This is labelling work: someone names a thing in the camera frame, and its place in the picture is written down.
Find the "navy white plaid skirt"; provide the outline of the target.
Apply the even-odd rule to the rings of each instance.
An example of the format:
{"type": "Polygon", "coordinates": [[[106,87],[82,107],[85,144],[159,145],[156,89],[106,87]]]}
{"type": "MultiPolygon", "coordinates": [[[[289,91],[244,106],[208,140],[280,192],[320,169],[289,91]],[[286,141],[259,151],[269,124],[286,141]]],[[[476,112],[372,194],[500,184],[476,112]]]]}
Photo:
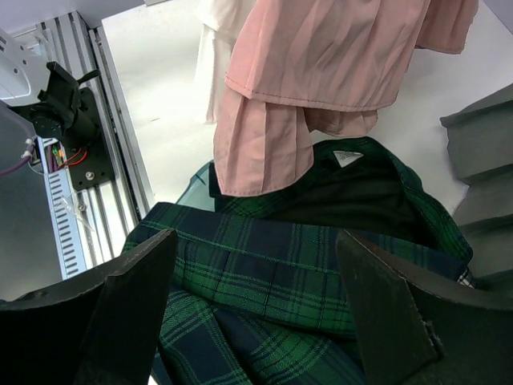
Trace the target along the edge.
{"type": "Polygon", "coordinates": [[[460,274],[457,283],[463,286],[475,288],[475,278],[468,267],[460,274]]]}

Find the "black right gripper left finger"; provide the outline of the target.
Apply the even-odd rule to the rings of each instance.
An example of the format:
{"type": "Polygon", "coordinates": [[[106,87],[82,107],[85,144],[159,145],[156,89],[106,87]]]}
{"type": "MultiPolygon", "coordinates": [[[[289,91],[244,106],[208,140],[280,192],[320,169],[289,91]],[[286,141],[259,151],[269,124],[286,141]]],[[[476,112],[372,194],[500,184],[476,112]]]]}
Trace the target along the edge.
{"type": "Polygon", "coordinates": [[[3,384],[146,384],[176,262],[167,229],[60,283],[1,303],[3,384]]]}

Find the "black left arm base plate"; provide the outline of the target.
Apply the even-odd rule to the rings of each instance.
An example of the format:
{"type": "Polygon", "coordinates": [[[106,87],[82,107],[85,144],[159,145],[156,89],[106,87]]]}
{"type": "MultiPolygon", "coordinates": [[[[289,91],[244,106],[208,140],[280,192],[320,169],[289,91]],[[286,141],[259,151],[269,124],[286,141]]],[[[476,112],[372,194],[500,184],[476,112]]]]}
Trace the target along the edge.
{"type": "Polygon", "coordinates": [[[75,124],[61,128],[57,115],[44,107],[29,109],[27,119],[42,139],[55,140],[55,144],[42,146],[41,157],[46,161],[44,170],[51,176],[64,171],[71,178],[76,192],[95,188],[115,180],[115,170],[107,149],[95,96],[88,87],[79,90],[78,116],[75,124]]]}

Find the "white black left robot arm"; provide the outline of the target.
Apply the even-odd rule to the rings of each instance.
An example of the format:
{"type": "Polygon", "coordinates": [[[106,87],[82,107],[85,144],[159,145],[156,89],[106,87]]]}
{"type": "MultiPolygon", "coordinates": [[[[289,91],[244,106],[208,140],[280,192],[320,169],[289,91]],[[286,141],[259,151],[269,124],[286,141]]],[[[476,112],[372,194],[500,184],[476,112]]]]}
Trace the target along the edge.
{"type": "Polygon", "coordinates": [[[93,70],[75,79],[57,62],[1,31],[1,101],[32,123],[42,138],[59,140],[70,149],[90,146],[99,138],[94,97],[81,87],[98,76],[93,70]]]}

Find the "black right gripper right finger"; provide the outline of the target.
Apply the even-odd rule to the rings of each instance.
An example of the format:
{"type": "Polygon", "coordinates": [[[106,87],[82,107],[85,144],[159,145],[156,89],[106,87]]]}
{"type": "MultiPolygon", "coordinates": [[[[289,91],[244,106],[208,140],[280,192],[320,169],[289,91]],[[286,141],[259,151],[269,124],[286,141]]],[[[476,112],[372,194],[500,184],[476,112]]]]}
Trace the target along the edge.
{"type": "Polygon", "coordinates": [[[341,281],[369,384],[510,384],[512,272],[471,288],[342,230],[341,281]]]}

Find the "green navy plaid skirt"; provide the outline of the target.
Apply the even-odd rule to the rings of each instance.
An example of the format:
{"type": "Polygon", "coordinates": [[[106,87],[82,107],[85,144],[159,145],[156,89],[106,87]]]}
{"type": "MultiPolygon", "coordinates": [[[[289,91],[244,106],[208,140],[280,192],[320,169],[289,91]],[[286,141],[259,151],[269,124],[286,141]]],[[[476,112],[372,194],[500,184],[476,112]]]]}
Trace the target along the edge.
{"type": "Polygon", "coordinates": [[[159,384],[362,384],[337,262],[342,229],[457,282],[473,251],[418,175],[370,138],[326,140],[294,185],[216,192],[215,212],[160,202],[133,249],[178,244],[153,374],[159,384]]]}

